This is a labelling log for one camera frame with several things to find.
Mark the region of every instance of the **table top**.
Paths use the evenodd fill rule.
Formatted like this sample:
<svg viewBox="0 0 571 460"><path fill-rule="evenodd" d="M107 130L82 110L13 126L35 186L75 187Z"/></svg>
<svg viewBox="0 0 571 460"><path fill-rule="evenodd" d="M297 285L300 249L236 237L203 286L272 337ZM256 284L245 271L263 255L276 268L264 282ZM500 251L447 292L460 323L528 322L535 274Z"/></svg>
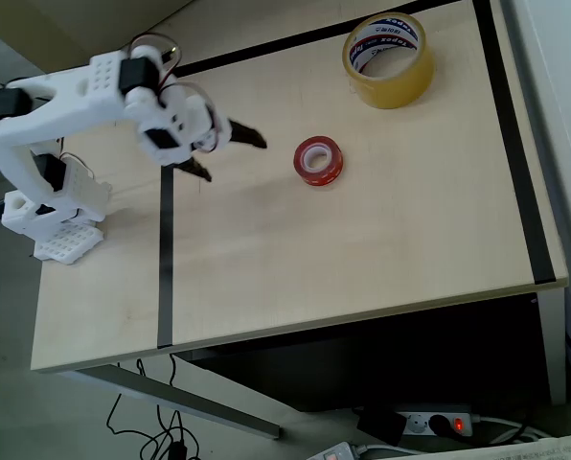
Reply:
<svg viewBox="0 0 571 460"><path fill-rule="evenodd" d="M193 2L161 31L192 62L403 2L230 3ZM105 241L73 265L43 264L32 368L566 286L500 4L443 3L413 14L436 74L403 108L358 99L341 64L346 34L189 75L268 142L197 154L213 183L161 171L128 122L67 138L113 193ZM344 153L327 188L292 166L314 135Z"/></svg>

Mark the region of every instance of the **white wall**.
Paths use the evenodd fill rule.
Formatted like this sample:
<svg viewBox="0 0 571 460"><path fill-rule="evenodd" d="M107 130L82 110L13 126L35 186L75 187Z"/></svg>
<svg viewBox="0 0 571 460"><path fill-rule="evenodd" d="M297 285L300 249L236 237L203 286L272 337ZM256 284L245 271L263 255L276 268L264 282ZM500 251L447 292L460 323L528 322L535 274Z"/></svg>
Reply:
<svg viewBox="0 0 571 460"><path fill-rule="evenodd" d="M524 73L530 72L527 105L540 115L537 146L569 266L571 333L571 0L503 1L519 29L512 39L522 45Z"/></svg>

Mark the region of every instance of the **white cable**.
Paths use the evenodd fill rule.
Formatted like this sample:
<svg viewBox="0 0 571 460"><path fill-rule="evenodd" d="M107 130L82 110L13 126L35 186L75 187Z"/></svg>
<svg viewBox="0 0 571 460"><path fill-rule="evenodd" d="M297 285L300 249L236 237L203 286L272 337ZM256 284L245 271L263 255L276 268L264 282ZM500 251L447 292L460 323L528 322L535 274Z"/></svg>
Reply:
<svg viewBox="0 0 571 460"><path fill-rule="evenodd" d="M522 424L519 424L518 422L512 422L511 420L506 420L506 419L498 419L496 417L473 416L471 419L474 422L489 422L491 424L513 426L515 428L522 427ZM533 428L531 426L527 426L525 431L533 432L534 434L536 434L537 436L539 436L541 438L553 438L554 437L554 436L547 434L545 431L541 431L540 429L536 429L536 428Z"/></svg>
<svg viewBox="0 0 571 460"><path fill-rule="evenodd" d="M498 443L502 443L503 441L507 441L509 438L514 436L518 432L518 430L519 430L519 428L508 429L507 431L505 431L501 435L492 439L490 441L490 444L498 444ZM533 433L532 431L528 431L528 430L524 430L524 432L522 434L520 434L520 437L529 438L533 442L539 440L539 438L537 437L537 435L535 433Z"/></svg>
<svg viewBox="0 0 571 460"><path fill-rule="evenodd" d="M357 446L355 451L358 455L363 454L367 450L372 449L383 449L383 450L393 450L394 452L408 453L409 455L422 455L428 452L422 452L421 450L412 450L411 448L398 448L396 446L389 446L387 444L368 444L366 446Z"/></svg>

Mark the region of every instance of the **clear tape roll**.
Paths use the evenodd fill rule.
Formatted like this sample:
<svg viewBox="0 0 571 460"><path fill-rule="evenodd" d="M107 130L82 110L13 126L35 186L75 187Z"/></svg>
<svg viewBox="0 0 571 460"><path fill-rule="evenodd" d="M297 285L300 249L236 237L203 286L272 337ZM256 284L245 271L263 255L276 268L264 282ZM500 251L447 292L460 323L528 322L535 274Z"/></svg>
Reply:
<svg viewBox="0 0 571 460"><path fill-rule="evenodd" d="M416 54L397 75L382 78L361 73L377 53L399 46ZM360 99L376 108L397 108L415 101L434 74L434 59L422 24L400 12L377 14L356 27L345 40L343 65Z"/></svg>

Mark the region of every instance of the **white robotic arm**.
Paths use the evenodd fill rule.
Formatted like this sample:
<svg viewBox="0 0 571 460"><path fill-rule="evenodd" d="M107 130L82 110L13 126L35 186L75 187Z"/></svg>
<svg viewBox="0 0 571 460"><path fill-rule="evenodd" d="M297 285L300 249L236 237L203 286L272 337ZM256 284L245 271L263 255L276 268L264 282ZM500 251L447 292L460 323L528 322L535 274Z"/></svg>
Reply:
<svg viewBox="0 0 571 460"><path fill-rule="evenodd" d="M95 223L105 217L110 186L77 160L62 159L56 139L105 122L133 120L139 144L158 165L207 181L211 176L193 150L213 151L230 141L266 148L256 130L231 122L200 88L201 94L188 95L185 86L151 46L0 85L0 171L18 188L5 195L2 223L35 240L41 260L71 264L101 241Z"/></svg>

